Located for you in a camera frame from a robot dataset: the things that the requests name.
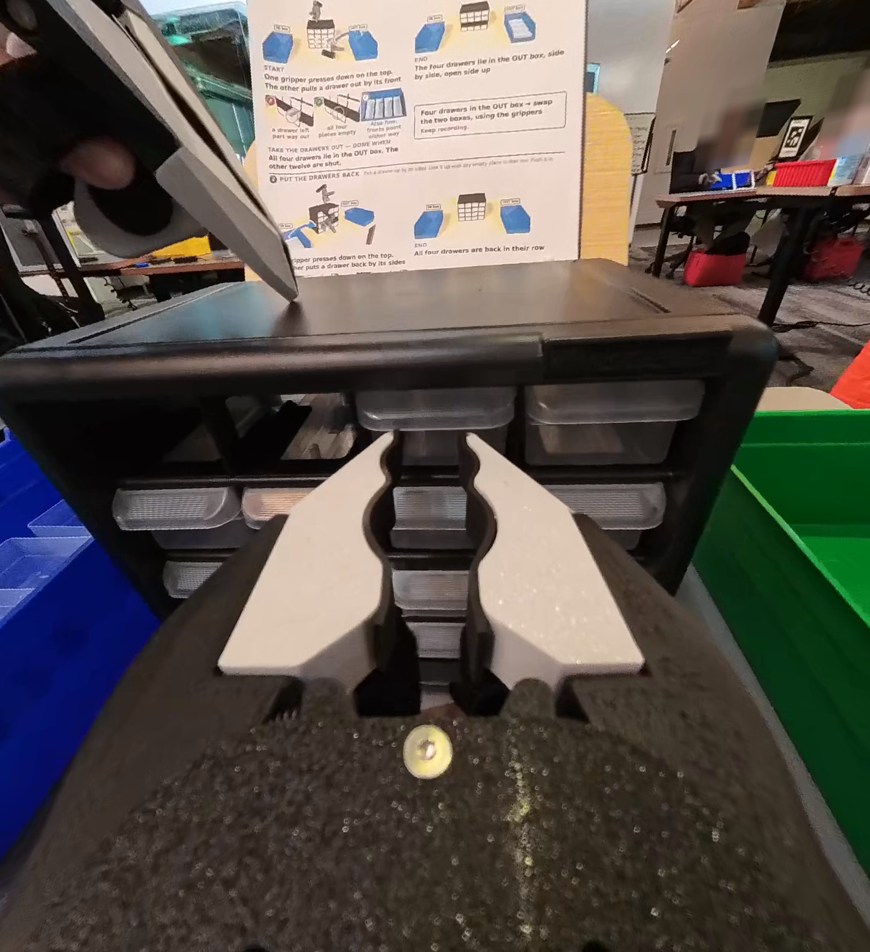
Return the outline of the red plastic crate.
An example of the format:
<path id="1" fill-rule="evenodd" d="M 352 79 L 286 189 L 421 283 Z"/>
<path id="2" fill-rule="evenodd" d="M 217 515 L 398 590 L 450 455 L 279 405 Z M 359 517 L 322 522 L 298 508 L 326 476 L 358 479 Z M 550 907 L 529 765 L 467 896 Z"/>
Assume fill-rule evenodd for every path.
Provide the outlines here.
<path id="1" fill-rule="evenodd" d="M 735 287 L 742 281 L 747 255 L 690 251 L 682 269 L 682 283 L 694 289 Z"/>
<path id="2" fill-rule="evenodd" d="M 851 236 L 829 235 L 817 239 L 801 272 L 807 283 L 850 279 L 864 252 L 862 241 Z"/>

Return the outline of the background work table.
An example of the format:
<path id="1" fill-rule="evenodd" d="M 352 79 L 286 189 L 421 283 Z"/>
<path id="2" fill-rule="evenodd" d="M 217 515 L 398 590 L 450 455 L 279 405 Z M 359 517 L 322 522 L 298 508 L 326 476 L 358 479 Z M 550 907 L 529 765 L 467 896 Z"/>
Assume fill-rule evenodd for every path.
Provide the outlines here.
<path id="1" fill-rule="evenodd" d="M 870 209 L 870 184 L 757 186 L 737 190 L 707 189 L 660 196 L 655 203 L 657 208 L 662 210 L 662 217 L 659 223 L 655 255 L 647 273 L 654 277 L 660 276 L 672 231 L 672 222 L 680 208 L 690 208 L 701 203 L 728 202 L 768 210 L 786 208 L 792 211 L 785 236 L 774 257 L 769 285 L 757 315 L 762 324 L 774 327 L 790 286 L 794 263 L 804 254 L 818 222 L 838 210 L 854 210 L 859 205 Z"/>

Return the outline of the blue plastic bin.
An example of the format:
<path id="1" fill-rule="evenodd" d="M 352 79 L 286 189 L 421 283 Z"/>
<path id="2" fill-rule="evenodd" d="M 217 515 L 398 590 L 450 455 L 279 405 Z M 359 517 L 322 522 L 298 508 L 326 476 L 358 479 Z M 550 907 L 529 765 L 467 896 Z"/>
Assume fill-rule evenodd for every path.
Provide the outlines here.
<path id="1" fill-rule="evenodd" d="M 62 498 L 24 447 L 0 434 L 0 543 Z M 68 768 L 158 627 L 93 539 L 0 622 L 0 863 Z"/>

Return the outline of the white instruction sheet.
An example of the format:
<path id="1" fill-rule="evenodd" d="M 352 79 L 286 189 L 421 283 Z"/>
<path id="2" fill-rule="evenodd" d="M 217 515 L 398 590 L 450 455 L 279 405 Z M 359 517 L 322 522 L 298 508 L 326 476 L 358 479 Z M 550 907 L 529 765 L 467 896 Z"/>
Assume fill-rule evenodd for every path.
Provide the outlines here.
<path id="1" fill-rule="evenodd" d="M 580 256 L 587 2 L 246 2 L 297 279 Z"/>

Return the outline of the red plastic bin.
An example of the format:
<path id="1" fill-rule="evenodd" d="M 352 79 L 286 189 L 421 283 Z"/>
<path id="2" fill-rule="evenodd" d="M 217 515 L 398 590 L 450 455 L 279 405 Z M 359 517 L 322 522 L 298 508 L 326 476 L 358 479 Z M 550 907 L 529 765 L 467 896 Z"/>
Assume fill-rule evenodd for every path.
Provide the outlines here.
<path id="1" fill-rule="evenodd" d="M 778 163 L 767 177 L 774 188 L 808 188 L 828 186 L 837 160 L 797 160 Z"/>

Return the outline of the black drawer cabinet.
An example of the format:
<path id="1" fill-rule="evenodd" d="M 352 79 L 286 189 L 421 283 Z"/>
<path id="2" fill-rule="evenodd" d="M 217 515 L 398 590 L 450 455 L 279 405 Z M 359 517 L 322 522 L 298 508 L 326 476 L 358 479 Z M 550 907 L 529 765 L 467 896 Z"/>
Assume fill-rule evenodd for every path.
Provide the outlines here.
<path id="1" fill-rule="evenodd" d="M 269 407 L 283 395 L 378 390 L 514 387 L 521 409 L 526 387 L 701 382 L 698 415 L 658 470 L 588 472 L 671 477 L 661 527 L 625 549 L 677 592 L 774 367 L 760 321 L 606 261 L 302 279 L 299 289 L 286 302 L 260 282 L 222 285 L 0 357 L 3 422 L 157 613 L 182 601 L 167 594 L 164 568 L 189 553 L 121 531 L 116 489 L 254 482 L 247 461 L 262 449 L 246 449 L 228 399 Z"/>

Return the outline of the green plastic bin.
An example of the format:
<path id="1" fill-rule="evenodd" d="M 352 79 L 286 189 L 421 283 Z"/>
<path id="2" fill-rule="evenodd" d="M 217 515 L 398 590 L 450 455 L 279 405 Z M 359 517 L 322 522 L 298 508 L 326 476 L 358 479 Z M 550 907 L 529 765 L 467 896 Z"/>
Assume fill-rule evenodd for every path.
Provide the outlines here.
<path id="1" fill-rule="evenodd" d="M 870 879 L 870 411 L 756 414 L 693 564 Z"/>

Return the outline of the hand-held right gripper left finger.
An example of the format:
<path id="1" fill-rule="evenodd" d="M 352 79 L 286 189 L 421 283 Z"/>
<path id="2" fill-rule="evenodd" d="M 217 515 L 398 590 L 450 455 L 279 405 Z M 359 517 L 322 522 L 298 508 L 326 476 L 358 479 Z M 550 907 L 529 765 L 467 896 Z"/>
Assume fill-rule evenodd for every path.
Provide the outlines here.
<path id="1" fill-rule="evenodd" d="M 227 676 L 333 680 L 353 691 L 378 664 L 376 629 L 391 593 L 369 515 L 391 488 L 381 435 L 289 512 L 217 661 Z"/>

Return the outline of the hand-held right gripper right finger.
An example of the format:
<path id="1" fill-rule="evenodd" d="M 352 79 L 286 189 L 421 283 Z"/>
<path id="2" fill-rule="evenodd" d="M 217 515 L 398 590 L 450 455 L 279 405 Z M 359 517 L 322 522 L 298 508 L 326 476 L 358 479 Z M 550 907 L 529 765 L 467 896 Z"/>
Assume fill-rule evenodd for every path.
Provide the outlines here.
<path id="1" fill-rule="evenodd" d="M 637 675 L 645 658 L 571 509 L 474 433 L 464 437 L 469 501 L 485 512 L 473 565 L 489 672 L 506 688 Z"/>

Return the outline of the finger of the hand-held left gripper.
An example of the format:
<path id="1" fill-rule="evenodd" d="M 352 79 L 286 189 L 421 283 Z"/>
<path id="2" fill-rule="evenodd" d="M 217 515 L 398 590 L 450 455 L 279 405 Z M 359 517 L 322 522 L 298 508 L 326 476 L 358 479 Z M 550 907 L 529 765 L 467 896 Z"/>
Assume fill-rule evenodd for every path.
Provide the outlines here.
<path id="1" fill-rule="evenodd" d="M 121 28 L 173 103 L 172 109 L 158 109 L 177 142 L 155 173 L 158 183 L 232 250 L 285 250 L 278 226 L 177 48 L 141 2 L 123 5 Z"/>
<path id="2" fill-rule="evenodd" d="M 158 184 L 286 300 L 298 283 L 286 242 L 178 55 L 140 2 L 64 1 L 60 16 L 169 130 Z"/>

